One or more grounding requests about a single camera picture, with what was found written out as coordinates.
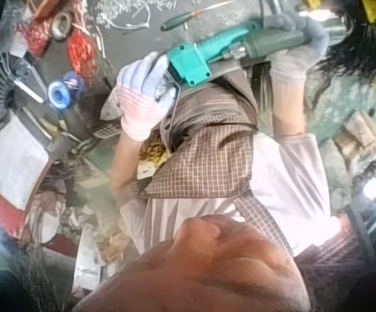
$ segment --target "white shirt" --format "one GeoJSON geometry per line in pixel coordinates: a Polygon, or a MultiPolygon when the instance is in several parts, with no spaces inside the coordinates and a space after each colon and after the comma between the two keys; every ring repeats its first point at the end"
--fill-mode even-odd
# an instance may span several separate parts
{"type": "MultiPolygon", "coordinates": [[[[253,140],[250,188],[267,208],[294,255],[314,242],[314,230],[328,222],[327,179],[314,135],[275,142],[263,133],[253,140]]],[[[244,222],[232,198],[131,199],[120,212],[139,253],[171,239],[187,218],[225,215],[244,222]]]]}

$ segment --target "hand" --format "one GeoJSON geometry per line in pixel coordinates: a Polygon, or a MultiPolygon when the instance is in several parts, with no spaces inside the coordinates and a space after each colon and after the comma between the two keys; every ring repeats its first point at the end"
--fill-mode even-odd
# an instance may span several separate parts
{"type": "Polygon", "coordinates": [[[134,141],[146,140],[174,102],[175,88],[167,90],[158,101],[155,98],[157,87],[168,68],[167,55],[159,57],[153,65],[157,56],[157,52],[152,52],[144,59],[123,67],[116,80],[118,102],[124,113],[122,128],[134,141]]]}
{"type": "Polygon", "coordinates": [[[303,18],[295,12],[286,12],[268,16],[263,26],[281,28],[287,31],[303,29],[308,33],[311,42],[290,50],[283,50],[267,56],[271,61],[271,77],[285,83],[303,83],[306,72],[315,65],[327,52],[329,34],[322,24],[312,18],[303,18]]]}

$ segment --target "worker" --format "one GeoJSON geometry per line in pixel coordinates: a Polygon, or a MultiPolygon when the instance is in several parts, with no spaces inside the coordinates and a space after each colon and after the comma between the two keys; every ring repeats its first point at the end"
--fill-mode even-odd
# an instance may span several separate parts
{"type": "Polygon", "coordinates": [[[123,134],[111,186],[141,255],[74,311],[309,310],[293,256],[311,245],[314,224],[330,210],[317,141],[305,131],[304,83],[329,36],[292,12],[264,27],[304,29],[312,39],[267,57],[274,140],[257,130],[243,71],[182,94],[172,119],[175,90],[155,97],[166,55],[121,69],[123,134]],[[151,181],[136,181],[142,143],[158,124],[172,155],[151,181]]]}

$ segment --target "bright light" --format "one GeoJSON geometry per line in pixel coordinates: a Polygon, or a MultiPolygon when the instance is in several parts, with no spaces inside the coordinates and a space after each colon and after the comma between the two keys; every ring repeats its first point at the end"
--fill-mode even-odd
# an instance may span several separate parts
{"type": "Polygon", "coordinates": [[[376,198],[376,177],[371,178],[363,187],[364,195],[370,200],[376,198]]]}
{"type": "Polygon", "coordinates": [[[321,246],[327,240],[333,238],[342,229],[336,216],[323,219],[313,224],[312,240],[315,246],[321,246]]]}
{"type": "Polygon", "coordinates": [[[327,21],[331,17],[330,10],[314,10],[314,11],[301,11],[299,15],[302,17],[309,16],[316,21],[327,21]]]}

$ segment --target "white glove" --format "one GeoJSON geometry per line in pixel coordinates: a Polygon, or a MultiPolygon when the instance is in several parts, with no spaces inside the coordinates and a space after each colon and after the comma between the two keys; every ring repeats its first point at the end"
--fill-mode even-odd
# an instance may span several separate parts
{"type": "Polygon", "coordinates": [[[167,90],[158,101],[155,99],[169,63],[168,56],[162,55],[153,65],[157,56],[157,52],[152,52],[123,67],[116,80],[118,102],[124,113],[122,128],[135,141],[146,140],[174,102],[175,88],[167,90]]]}
{"type": "Polygon", "coordinates": [[[315,65],[327,52],[329,34],[322,24],[311,18],[299,16],[296,12],[286,12],[268,16],[263,26],[281,28],[286,31],[303,29],[308,33],[311,42],[290,50],[283,50],[267,56],[271,61],[270,75],[285,83],[303,83],[306,72],[315,65]]]}

